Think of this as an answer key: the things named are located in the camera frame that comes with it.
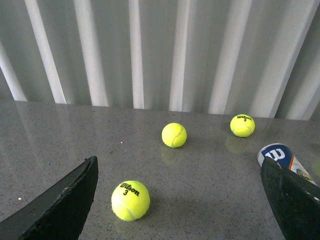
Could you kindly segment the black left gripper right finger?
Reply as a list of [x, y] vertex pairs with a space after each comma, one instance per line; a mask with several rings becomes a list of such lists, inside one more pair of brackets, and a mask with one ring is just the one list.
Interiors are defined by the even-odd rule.
[[287, 240], [320, 238], [320, 188], [265, 157], [261, 181], [280, 230]]

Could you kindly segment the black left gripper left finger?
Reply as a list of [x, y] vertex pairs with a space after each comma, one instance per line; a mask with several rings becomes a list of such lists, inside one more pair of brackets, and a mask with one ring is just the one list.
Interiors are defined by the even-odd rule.
[[77, 240], [94, 201], [98, 158], [85, 159], [52, 187], [0, 223], [2, 240]]

